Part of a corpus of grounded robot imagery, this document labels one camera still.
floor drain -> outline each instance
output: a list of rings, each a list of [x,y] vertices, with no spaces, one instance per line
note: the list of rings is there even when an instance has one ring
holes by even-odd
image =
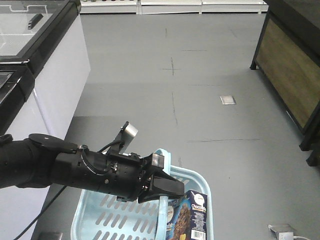
[[[223,105],[236,105],[236,100],[232,95],[220,96]]]

wooden cabinet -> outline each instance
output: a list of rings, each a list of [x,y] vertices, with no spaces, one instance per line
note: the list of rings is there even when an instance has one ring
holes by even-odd
[[[320,2],[267,0],[269,11],[251,69],[258,66],[320,164]]]

white shelf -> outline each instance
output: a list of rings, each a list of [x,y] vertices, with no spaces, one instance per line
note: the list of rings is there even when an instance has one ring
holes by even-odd
[[[262,0],[97,0],[81,1],[82,14],[94,13],[261,13],[268,10]]]
[[[201,0],[141,0],[141,6],[199,6]]]
[[[140,0],[140,14],[201,13],[201,0]]]
[[[203,0],[203,13],[261,13],[268,5],[261,0]]]
[[[81,14],[136,13],[137,0],[81,1]]]

cabinet leg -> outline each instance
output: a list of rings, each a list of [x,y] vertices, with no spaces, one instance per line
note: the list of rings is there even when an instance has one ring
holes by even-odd
[[[252,60],[251,66],[250,66],[251,70],[256,70],[257,69],[257,64],[254,60]]]
[[[320,165],[320,149],[313,150],[309,158],[306,160],[310,167],[317,167]]]

wooden panel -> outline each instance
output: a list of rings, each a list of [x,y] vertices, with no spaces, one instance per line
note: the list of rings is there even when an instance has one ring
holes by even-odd
[[[256,61],[303,128],[320,101],[320,67],[271,19]]]

